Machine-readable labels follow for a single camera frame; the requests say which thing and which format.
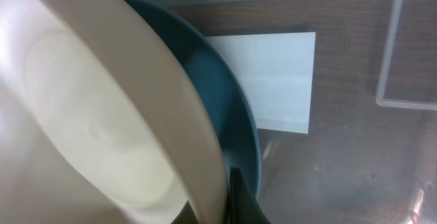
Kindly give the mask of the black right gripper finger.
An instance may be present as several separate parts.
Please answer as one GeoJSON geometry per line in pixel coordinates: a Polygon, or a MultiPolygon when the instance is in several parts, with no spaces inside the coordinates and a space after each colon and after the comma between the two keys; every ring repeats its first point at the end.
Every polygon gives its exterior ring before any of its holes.
{"type": "Polygon", "coordinates": [[[270,224],[252,196],[239,168],[230,169],[229,213],[231,224],[270,224]]]}

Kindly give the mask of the dark blue bowl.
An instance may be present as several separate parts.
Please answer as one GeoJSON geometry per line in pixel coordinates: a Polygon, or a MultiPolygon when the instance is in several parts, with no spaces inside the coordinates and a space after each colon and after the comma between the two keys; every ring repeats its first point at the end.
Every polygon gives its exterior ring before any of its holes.
{"type": "Polygon", "coordinates": [[[149,1],[124,1],[179,61],[206,108],[226,168],[239,168],[250,193],[257,198],[262,182],[257,128],[245,93],[225,60],[204,35],[176,13],[149,1]]]}

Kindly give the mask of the beige bowl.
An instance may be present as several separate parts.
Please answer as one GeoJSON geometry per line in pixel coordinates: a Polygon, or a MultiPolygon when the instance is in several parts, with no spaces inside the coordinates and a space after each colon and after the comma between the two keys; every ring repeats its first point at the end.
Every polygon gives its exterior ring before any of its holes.
{"type": "Polygon", "coordinates": [[[189,204],[224,223],[227,176],[208,113],[124,0],[1,0],[1,80],[59,153],[136,223],[189,204]]]}

